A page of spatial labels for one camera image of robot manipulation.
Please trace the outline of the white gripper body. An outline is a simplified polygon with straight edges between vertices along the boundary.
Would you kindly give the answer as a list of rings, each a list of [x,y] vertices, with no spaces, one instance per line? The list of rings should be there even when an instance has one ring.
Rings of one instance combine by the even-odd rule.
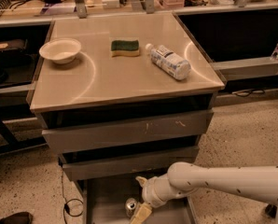
[[[168,201],[182,199],[189,195],[184,191],[172,186],[167,175],[154,176],[147,180],[142,188],[142,198],[153,208],[165,205]]]

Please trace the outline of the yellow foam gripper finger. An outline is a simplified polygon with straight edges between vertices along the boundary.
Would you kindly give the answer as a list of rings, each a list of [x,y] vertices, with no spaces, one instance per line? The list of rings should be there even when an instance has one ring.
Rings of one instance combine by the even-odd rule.
[[[138,203],[130,224],[143,224],[151,213],[152,207],[148,203]]]
[[[147,182],[147,179],[142,176],[137,176],[135,180],[139,183],[140,187],[143,188]]]

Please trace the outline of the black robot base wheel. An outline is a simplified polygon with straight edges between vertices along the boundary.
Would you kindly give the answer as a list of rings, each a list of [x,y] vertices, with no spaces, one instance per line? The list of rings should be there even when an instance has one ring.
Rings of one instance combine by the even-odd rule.
[[[273,204],[268,204],[265,208],[265,214],[271,218],[276,218],[277,207]]]

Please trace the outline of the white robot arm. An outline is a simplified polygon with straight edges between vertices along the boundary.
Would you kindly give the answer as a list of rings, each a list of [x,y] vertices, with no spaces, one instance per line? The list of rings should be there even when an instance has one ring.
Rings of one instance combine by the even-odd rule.
[[[172,164],[166,174],[146,179],[138,176],[143,202],[136,207],[130,224],[142,224],[154,208],[181,199],[198,188],[215,189],[277,207],[278,166],[204,168],[187,162]]]

